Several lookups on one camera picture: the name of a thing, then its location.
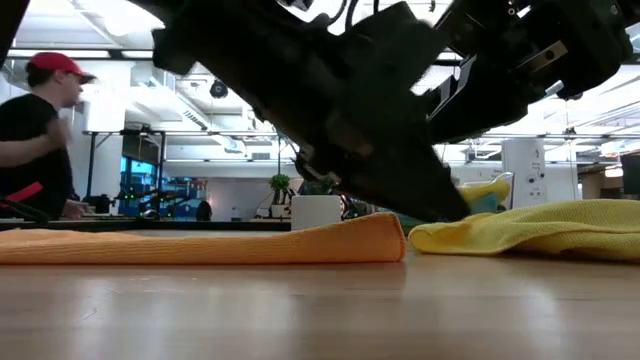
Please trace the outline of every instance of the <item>table surface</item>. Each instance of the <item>table surface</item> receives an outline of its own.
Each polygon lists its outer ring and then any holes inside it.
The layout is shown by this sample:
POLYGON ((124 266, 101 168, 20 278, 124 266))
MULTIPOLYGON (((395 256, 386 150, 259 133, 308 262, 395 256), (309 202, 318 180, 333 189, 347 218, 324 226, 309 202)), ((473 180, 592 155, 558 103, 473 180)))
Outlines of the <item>table surface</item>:
POLYGON ((2 359, 637 359, 640 268, 1 267, 2 359))

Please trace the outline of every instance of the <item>red cap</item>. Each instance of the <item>red cap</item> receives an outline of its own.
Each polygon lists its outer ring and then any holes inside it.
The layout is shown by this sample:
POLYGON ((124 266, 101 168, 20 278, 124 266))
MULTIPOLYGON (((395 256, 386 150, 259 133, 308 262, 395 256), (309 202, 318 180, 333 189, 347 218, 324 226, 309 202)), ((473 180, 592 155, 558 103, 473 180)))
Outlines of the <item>red cap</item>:
POLYGON ((29 61, 33 66, 42 70, 66 71, 81 76, 81 83, 86 84, 96 77, 85 73, 70 57, 57 52, 41 52, 35 54, 29 61))

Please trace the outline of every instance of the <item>black t-shirt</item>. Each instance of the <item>black t-shirt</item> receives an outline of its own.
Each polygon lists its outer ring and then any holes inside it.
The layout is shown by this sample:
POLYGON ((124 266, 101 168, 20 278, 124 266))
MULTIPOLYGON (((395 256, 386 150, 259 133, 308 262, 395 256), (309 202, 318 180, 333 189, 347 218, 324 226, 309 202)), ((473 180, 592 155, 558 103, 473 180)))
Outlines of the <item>black t-shirt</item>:
MULTIPOLYGON (((48 101, 33 94, 8 100, 0 105, 0 141, 41 136, 46 133, 49 121, 58 121, 58 112, 48 101)), ((2 195, 10 195, 35 182, 44 189, 23 203, 58 218, 73 189, 66 149, 52 151, 26 165, 0 168, 2 195)))

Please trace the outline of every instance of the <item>orange towel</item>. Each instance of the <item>orange towel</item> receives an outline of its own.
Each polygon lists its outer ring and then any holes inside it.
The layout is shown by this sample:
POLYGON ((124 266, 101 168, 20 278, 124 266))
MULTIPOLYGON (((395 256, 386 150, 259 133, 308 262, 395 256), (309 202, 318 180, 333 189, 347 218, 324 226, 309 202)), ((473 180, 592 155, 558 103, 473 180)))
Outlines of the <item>orange towel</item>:
POLYGON ((0 264, 301 264, 397 262, 398 219, 375 214, 271 237, 157 238, 52 230, 0 232, 0 264))

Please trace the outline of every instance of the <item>man's arm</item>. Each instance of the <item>man's arm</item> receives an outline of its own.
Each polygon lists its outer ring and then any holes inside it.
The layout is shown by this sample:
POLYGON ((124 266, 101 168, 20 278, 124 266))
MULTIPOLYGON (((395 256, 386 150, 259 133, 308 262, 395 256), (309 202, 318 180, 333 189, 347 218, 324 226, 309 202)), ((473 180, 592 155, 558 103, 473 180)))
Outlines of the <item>man's arm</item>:
POLYGON ((70 139, 65 120, 52 121, 47 133, 23 141, 0 141, 0 168, 28 164, 53 150, 65 147, 70 139))

